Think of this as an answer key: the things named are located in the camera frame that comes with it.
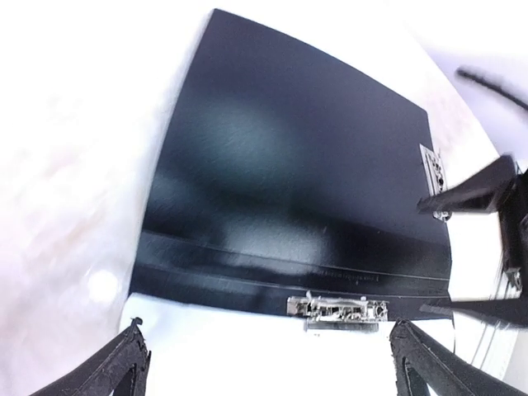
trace metal bracket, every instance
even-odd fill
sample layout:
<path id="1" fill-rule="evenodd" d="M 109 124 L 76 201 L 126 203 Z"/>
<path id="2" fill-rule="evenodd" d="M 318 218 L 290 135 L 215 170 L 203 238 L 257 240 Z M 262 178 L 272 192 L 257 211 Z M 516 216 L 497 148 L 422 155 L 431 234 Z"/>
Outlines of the metal bracket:
<path id="1" fill-rule="evenodd" d="M 289 297 L 286 312 L 306 318 L 306 329 L 360 330 L 376 332 L 379 322 L 387 322 L 386 301 L 363 299 Z"/>
<path id="2" fill-rule="evenodd" d="M 440 156 L 430 150 L 429 148 L 420 144 L 420 152 L 422 153 L 423 168 L 426 172 L 427 186 L 429 187 L 429 195 L 437 196 L 444 192 L 447 188 L 446 174 Z M 433 217 L 440 221 L 446 222 L 451 218 L 451 212 L 436 211 L 433 212 Z"/>

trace black cable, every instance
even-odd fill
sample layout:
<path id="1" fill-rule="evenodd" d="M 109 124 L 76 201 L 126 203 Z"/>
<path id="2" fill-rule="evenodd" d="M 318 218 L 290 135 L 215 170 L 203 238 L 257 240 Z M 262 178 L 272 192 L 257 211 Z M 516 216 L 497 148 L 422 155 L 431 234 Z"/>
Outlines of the black cable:
<path id="1" fill-rule="evenodd" d="M 524 111 L 528 111 L 528 103 L 520 99 L 517 95 L 505 89 L 501 83 L 488 80 L 486 77 L 470 72 L 465 68 L 458 68 L 456 70 L 456 74 L 461 76 L 462 78 L 471 80 L 477 84 L 482 85 L 483 87 L 486 87 L 487 89 L 493 92 L 498 93 L 500 96 L 505 97 L 506 99 L 518 105 Z"/>

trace metal latch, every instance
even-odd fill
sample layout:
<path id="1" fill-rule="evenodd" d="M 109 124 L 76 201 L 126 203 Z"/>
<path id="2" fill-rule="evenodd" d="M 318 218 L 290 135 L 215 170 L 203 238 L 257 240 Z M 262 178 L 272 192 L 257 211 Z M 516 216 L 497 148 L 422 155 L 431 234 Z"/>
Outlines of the metal latch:
<path id="1" fill-rule="evenodd" d="M 286 312 L 306 318 L 306 329 L 360 330 L 377 332 L 388 321 L 387 301 L 362 299 L 289 297 Z"/>
<path id="2" fill-rule="evenodd" d="M 422 153 L 423 167 L 426 171 L 427 186 L 429 195 L 436 196 L 447 189 L 446 174 L 440 156 L 434 151 L 420 144 Z M 451 212 L 434 212 L 432 214 L 436 219 L 447 221 L 451 217 Z"/>

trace glossy black surface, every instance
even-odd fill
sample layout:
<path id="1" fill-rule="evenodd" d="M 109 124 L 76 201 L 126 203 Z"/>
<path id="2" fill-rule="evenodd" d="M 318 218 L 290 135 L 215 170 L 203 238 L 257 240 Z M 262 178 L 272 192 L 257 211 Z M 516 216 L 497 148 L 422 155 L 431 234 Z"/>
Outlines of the glossy black surface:
<path id="1" fill-rule="evenodd" d="M 403 296 L 393 312 L 429 317 L 417 301 L 448 298 L 450 246 L 416 210 L 419 144 L 431 147 L 424 110 L 215 11 L 167 130 L 131 291 L 267 314 L 306 290 Z"/>

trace black cover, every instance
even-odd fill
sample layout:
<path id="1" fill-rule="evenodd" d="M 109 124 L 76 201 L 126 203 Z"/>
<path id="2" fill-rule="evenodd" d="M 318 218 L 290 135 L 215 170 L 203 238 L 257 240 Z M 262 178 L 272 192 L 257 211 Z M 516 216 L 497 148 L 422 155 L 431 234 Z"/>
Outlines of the black cover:
<path id="1" fill-rule="evenodd" d="M 416 209 L 428 195 L 419 144 L 431 147 L 424 110 L 215 10 L 167 130 L 130 291 L 285 314 L 287 297 L 311 290 L 441 316 L 418 310 L 449 298 L 450 277 L 446 225 Z"/>

